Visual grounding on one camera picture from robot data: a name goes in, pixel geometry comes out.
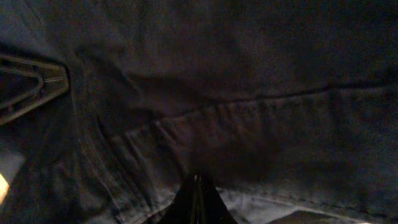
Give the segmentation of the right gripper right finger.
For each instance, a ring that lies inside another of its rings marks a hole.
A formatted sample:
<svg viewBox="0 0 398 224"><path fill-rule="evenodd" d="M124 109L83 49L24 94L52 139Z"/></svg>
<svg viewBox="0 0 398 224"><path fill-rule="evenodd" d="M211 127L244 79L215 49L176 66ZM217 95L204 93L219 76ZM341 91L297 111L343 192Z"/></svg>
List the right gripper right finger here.
<svg viewBox="0 0 398 224"><path fill-rule="evenodd" d="M199 176L197 186L197 223L238 224L224 204L213 183Z"/></svg>

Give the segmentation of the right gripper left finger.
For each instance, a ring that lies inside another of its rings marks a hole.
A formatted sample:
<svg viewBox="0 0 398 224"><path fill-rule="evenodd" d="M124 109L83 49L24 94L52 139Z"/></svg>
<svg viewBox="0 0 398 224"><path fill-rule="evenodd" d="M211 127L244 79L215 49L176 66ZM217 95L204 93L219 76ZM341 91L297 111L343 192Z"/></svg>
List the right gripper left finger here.
<svg viewBox="0 0 398 224"><path fill-rule="evenodd" d="M189 224L193 208L195 176L188 176L158 224Z"/></svg>

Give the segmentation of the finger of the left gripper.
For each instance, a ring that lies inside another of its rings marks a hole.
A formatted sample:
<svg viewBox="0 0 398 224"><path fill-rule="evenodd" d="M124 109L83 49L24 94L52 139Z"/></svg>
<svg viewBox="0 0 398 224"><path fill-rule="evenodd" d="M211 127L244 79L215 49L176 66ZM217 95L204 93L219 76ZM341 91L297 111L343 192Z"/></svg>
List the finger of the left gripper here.
<svg viewBox="0 0 398 224"><path fill-rule="evenodd" d="M68 70L61 63L1 54L2 125L68 90Z"/></svg>

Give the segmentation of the navy blue shorts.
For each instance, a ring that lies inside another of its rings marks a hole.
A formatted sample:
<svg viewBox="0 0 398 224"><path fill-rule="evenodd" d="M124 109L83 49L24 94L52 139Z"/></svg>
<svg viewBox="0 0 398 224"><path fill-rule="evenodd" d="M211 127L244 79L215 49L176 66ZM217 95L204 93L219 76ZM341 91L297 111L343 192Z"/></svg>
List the navy blue shorts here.
<svg viewBox="0 0 398 224"><path fill-rule="evenodd" d="M397 222L396 1L2 1L1 54L69 90L1 124L2 223Z"/></svg>

